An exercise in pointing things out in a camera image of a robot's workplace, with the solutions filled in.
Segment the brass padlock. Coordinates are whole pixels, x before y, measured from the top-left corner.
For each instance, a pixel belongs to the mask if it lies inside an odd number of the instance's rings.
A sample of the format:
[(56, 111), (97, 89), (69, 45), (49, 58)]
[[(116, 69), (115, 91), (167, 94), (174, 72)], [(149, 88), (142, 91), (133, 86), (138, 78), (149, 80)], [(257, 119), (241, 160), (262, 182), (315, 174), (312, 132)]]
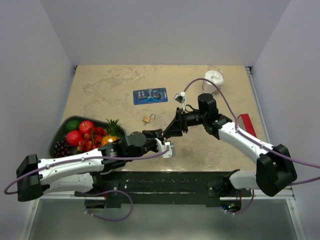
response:
[(155, 120), (156, 119), (156, 115), (155, 114), (151, 114), (150, 116), (144, 116), (142, 118), (142, 122), (143, 122), (144, 125), (146, 125), (146, 124), (150, 123), (151, 119)]

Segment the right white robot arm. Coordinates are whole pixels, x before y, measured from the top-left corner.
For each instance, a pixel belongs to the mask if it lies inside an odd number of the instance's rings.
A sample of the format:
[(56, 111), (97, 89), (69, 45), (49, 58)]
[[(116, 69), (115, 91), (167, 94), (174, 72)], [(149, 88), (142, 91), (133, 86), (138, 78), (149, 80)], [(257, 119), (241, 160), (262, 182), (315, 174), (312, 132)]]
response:
[(163, 137), (181, 137), (189, 127), (202, 125), (205, 131), (246, 155), (256, 165), (254, 171), (234, 170), (222, 183), (223, 192), (230, 197), (241, 189), (258, 189), (273, 197), (297, 178), (289, 150), (282, 144), (273, 146), (243, 132), (227, 116), (219, 113), (216, 100), (209, 93), (197, 98), (198, 108), (185, 112), (177, 108), (175, 117), (163, 132)]

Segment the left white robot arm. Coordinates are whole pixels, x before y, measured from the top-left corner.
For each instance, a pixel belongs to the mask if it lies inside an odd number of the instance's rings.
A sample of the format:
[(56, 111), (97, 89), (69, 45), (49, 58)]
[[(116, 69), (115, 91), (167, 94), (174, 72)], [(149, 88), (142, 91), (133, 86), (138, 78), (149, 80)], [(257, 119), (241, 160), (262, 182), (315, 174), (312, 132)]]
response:
[(17, 200), (29, 202), (46, 194), (75, 191), (99, 196), (104, 184), (94, 173), (108, 174), (128, 162), (145, 160), (148, 152), (155, 157), (168, 153), (162, 129), (132, 132), (114, 142), (76, 155), (42, 158), (28, 155), (16, 169)]

